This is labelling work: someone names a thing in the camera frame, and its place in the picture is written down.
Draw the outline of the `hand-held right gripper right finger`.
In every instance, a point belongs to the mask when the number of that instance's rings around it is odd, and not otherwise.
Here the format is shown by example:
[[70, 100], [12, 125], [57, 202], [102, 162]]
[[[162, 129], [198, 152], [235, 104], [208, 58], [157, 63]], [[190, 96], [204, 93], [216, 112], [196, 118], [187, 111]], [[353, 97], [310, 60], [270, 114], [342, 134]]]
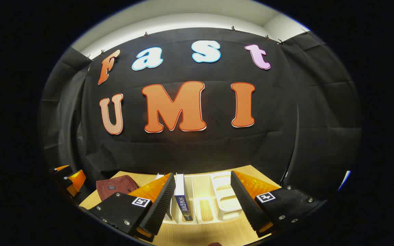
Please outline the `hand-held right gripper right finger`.
[[231, 187], [258, 237], [291, 230], [324, 205], [295, 186], [278, 188], [239, 171], [231, 172]]

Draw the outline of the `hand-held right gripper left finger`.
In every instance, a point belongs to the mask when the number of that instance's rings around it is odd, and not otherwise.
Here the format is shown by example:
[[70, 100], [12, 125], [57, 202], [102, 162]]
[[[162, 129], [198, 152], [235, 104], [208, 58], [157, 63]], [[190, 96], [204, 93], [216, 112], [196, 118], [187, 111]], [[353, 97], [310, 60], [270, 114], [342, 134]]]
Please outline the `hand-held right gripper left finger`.
[[89, 209], [89, 215], [120, 234], [153, 241], [174, 190], [174, 175], [169, 173], [129, 194], [114, 192]]

